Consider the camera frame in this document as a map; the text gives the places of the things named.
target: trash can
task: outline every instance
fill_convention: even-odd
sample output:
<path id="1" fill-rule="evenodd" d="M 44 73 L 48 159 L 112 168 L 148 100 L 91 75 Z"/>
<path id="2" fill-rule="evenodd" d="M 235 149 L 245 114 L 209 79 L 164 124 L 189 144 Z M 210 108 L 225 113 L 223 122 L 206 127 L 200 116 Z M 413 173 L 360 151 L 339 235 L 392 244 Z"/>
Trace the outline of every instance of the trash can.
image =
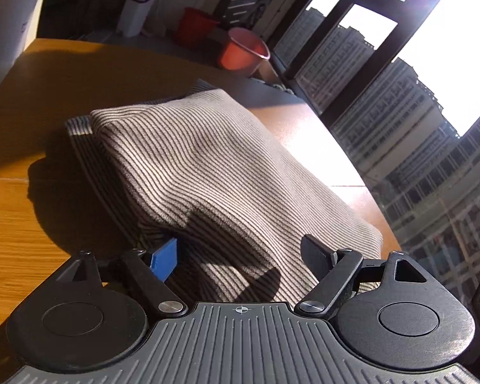
<path id="1" fill-rule="evenodd" d="M 229 40 L 219 56 L 219 66 L 242 76 L 251 76 L 263 60 L 270 59 L 265 42 L 250 30 L 232 28 Z"/>
<path id="2" fill-rule="evenodd" d="M 124 37 L 132 37 L 141 33 L 146 17 L 155 0 L 126 0 L 119 17 L 116 31 Z"/>
<path id="3" fill-rule="evenodd" d="M 185 7 L 185 13 L 174 34 L 174 41 L 179 46 L 193 49 L 197 47 L 210 32 L 219 24 L 208 13 L 197 8 Z"/>

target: table surface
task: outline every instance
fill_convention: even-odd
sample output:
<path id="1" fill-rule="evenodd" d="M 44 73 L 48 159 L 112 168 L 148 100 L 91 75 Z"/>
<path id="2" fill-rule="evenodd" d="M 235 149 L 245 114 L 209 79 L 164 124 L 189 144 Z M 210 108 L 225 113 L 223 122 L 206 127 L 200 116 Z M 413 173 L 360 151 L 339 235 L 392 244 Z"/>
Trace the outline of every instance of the table surface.
<path id="1" fill-rule="evenodd" d="M 96 108 L 183 94 L 202 78 L 251 110 L 295 158 L 398 244 L 342 149 L 301 99 L 180 58 L 120 46 L 37 39 L 0 86 L 0 382 L 16 368 L 9 313 L 68 257 L 127 245 L 93 194 L 64 121 Z"/>

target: striped garment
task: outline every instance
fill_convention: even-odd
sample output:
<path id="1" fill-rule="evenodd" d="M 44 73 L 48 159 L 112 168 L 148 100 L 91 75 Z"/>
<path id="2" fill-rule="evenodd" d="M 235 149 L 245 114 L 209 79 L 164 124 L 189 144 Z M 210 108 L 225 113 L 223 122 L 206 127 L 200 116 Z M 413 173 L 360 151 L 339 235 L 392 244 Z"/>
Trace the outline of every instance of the striped garment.
<path id="1" fill-rule="evenodd" d="M 180 239 L 167 284 L 189 305 L 296 304 L 317 283 L 300 258 L 306 233 L 380 258 L 374 227 L 251 112 L 202 81 L 183 99 L 95 110 L 67 129 L 97 196 L 133 246 Z"/>

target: blue gripper pad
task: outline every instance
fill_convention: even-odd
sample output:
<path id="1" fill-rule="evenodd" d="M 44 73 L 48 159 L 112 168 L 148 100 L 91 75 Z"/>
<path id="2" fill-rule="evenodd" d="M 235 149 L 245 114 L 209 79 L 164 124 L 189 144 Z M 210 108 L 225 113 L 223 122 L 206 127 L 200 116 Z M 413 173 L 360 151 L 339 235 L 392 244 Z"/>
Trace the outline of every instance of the blue gripper pad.
<path id="1" fill-rule="evenodd" d="M 161 281 L 166 281 L 178 264 L 177 240 L 171 238 L 160 249 L 153 253 L 149 268 Z"/>

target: sky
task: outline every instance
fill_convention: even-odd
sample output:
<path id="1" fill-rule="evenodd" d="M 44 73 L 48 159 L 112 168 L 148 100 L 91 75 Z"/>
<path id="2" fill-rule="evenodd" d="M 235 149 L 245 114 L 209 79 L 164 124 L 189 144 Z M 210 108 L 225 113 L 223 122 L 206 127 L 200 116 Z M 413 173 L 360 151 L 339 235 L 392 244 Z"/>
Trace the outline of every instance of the sky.
<path id="1" fill-rule="evenodd" d="M 325 16 L 338 0 L 313 0 Z M 354 6 L 340 24 L 359 30 L 377 48 L 395 22 Z M 441 0 L 398 57 L 443 106 L 443 115 L 462 136 L 480 116 L 480 0 Z"/>

